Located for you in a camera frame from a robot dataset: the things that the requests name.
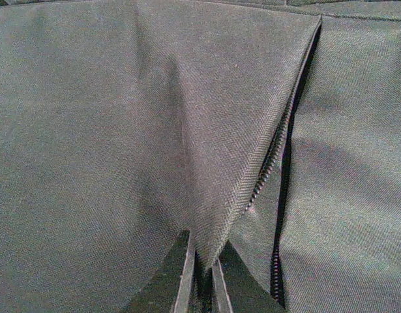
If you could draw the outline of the black student backpack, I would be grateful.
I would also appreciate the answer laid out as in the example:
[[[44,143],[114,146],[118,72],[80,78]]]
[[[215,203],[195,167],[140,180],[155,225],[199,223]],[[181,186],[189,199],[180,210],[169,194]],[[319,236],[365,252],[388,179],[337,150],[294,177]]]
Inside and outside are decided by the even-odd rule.
[[[401,1],[0,1],[0,312],[121,312],[183,231],[285,312],[401,312]]]

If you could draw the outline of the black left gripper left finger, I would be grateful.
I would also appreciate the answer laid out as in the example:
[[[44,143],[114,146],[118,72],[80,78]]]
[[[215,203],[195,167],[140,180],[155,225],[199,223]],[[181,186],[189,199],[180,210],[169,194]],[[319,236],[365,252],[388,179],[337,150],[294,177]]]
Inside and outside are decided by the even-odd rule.
[[[189,312],[194,268],[189,245],[189,232],[181,232],[152,279],[121,312]]]

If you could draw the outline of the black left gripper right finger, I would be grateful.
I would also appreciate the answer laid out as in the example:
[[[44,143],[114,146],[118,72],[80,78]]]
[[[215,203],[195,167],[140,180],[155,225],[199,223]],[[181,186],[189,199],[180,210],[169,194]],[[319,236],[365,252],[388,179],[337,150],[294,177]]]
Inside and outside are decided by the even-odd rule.
[[[286,311],[258,284],[230,242],[214,264],[212,278],[213,312]]]

